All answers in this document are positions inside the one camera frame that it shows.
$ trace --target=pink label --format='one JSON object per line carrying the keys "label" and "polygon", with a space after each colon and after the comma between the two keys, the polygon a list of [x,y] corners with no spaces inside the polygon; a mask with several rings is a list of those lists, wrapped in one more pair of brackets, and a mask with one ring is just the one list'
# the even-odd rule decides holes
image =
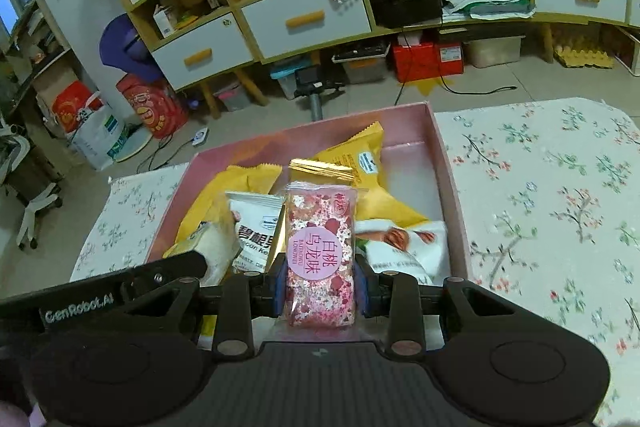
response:
{"label": "pink label", "polygon": [[342,245],[335,234],[324,227],[305,227],[289,238],[289,268],[303,279],[326,279],[338,269],[341,261]]}

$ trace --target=yellow snack package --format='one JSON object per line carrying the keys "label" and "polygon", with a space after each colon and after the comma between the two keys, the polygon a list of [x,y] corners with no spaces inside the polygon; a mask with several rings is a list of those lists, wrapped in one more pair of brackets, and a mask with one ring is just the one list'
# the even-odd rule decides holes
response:
{"label": "yellow snack package", "polygon": [[335,163],[353,169],[353,186],[365,188],[358,196],[356,219],[389,219],[407,228],[429,219],[396,200],[383,186],[380,163],[384,130],[374,122],[346,142],[330,147],[314,156],[314,160]]}
{"label": "yellow snack package", "polygon": [[313,159],[353,169],[353,186],[373,188],[382,182],[384,172],[380,163],[384,130],[380,122],[374,122],[346,142],[316,154]]}
{"label": "yellow snack package", "polygon": [[268,194],[281,172],[282,166],[267,163],[255,167],[229,165],[225,171],[219,172],[193,201],[180,223],[174,243],[180,243],[189,237],[198,229],[202,221],[218,220],[217,207],[211,204],[216,195],[224,194],[227,190]]}

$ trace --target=white bag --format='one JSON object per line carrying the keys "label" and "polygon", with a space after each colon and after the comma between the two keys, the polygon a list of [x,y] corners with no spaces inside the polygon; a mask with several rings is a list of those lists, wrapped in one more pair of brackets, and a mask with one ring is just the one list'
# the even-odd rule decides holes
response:
{"label": "white bag", "polygon": [[428,221],[408,229],[388,219],[356,221],[356,247],[373,271],[396,270],[413,275],[420,284],[442,285],[449,274],[447,228],[443,221]]}
{"label": "white bag", "polygon": [[242,251],[233,261],[234,268],[264,272],[283,198],[232,190],[226,192],[226,197],[242,244]]}
{"label": "white bag", "polygon": [[89,108],[100,91],[93,93],[79,111],[81,123],[77,130],[67,134],[71,146],[84,154],[91,166],[101,171],[113,163],[113,158],[124,146],[129,132],[124,122],[113,116],[111,108],[102,100],[97,111]]}

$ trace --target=red box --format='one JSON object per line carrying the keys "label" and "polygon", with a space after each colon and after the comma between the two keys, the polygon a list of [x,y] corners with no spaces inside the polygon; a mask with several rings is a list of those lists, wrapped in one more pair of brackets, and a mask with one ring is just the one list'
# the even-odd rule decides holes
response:
{"label": "red box", "polygon": [[393,51],[399,82],[460,74],[465,70],[460,44],[421,42],[410,48],[394,44]]}

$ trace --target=pink cardboard box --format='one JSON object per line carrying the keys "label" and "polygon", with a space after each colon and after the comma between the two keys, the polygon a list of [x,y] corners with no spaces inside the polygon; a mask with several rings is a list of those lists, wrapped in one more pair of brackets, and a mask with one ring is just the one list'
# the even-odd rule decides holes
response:
{"label": "pink cardboard box", "polygon": [[[381,161],[389,192],[430,219],[446,222],[451,274],[468,279],[469,247],[458,192],[433,111],[426,102],[322,120],[196,154],[162,217],[146,260],[160,259],[174,244],[180,222],[193,201],[227,166],[288,166],[293,158],[310,158],[375,121],[385,130]],[[288,178],[285,167],[276,190],[284,187]]]}

